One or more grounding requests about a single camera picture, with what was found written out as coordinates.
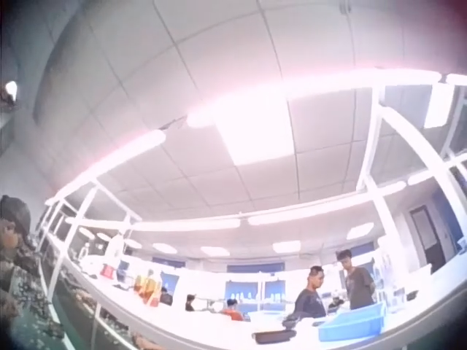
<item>person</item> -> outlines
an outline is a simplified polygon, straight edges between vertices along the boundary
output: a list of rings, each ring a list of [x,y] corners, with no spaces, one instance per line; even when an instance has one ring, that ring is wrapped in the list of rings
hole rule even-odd
[[[195,311],[191,303],[195,300],[195,296],[193,294],[187,295],[187,302],[185,303],[185,311]]]
[[[352,252],[348,249],[338,253],[337,260],[347,272],[345,285],[350,310],[372,305],[374,303],[372,295],[376,287],[370,273],[365,268],[353,266]]]
[[[236,299],[228,299],[227,300],[227,308],[221,311],[222,314],[230,316],[233,321],[243,321],[243,316],[240,314],[236,307],[238,306],[239,302]]]
[[[294,317],[299,319],[313,317],[315,319],[326,316],[326,310],[323,306],[317,289],[321,288],[324,282],[324,270],[321,266],[310,268],[307,285],[298,295],[293,310]]]
[[[167,288],[161,288],[161,303],[166,304],[168,306],[172,306],[174,302],[174,298],[167,292]]]
[[[0,200],[0,288],[2,311],[7,309],[8,313],[1,321],[11,324],[20,313],[14,310],[28,306],[44,321],[44,332],[62,339],[63,326],[53,321],[39,280],[39,261],[28,240],[30,225],[28,206],[19,198],[4,195]]]

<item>black shirt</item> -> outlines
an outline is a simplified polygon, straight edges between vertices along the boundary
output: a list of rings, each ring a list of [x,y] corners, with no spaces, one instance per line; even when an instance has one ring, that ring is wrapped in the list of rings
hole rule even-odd
[[[297,297],[293,314],[300,316],[300,318],[313,317],[317,319],[325,317],[326,310],[316,291],[313,292],[309,289],[304,289]]]

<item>blue plastic bin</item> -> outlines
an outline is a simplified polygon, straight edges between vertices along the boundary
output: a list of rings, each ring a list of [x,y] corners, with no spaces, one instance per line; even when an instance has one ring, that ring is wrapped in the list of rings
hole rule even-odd
[[[320,341],[349,341],[381,334],[385,326],[386,305],[377,303],[339,314],[318,327]]]

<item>ceiling light panel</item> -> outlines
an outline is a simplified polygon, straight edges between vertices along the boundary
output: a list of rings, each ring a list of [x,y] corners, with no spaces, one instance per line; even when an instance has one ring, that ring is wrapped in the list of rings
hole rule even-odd
[[[430,103],[425,118],[425,129],[438,128],[447,123],[454,98],[455,86],[438,83],[431,88]]]
[[[209,113],[236,166],[295,152],[287,101],[279,91],[250,91],[221,101]]]
[[[154,243],[153,248],[164,254],[176,254],[177,250],[173,246],[165,243]]]
[[[231,254],[220,246],[202,246],[201,251],[210,257],[228,257]]]
[[[347,240],[361,238],[368,235],[371,230],[373,230],[374,223],[368,222],[366,224],[356,226],[350,229],[349,233],[347,234]]]
[[[125,244],[132,249],[141,249],[143,247],[141,243],[138,243],[135,240],[129,238],[125,240]]]
[[[278,242],[278,243],[272,244],[272,249],[274,249],[274,251],[277,254],[299,252],[301,249],[301,242],[300,241]]]
[[[99,232],[99,233],[97,233],[97,236],[98,236],[102,241],[106,241],[106,242],[109,242],[109,241],[110,241],[110,237],[109,237],[108,235],[106,235],[105,233]]]

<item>blue display board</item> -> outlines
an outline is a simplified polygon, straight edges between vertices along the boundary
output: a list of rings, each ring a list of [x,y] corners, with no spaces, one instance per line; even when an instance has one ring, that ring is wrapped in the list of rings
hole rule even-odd
[[[228,273],[275,273],[285,271],[285,262],[257,265],[227,265]]]
[[[285,304],[285,281],[267,281],[264,283],[264,303],[261,310],[264,311],[284,311]]]
[[[257,282],[228,281],[225,283],[225,299],[237,299],[239,311],[243,314],[258,310],[256,304],[258,294]]]
[[[161,272],[162,286],[167,288],[169,294],[174,294],[175,288],[179,280],[179,276],[171,275],[170,273]]]
[[[184,268],[186,266],[185,261],[169,260],[169,259],[163,259],[161,257],[153,257],[152,262],[165,265],[165,266],[171,266],[173,268]]]

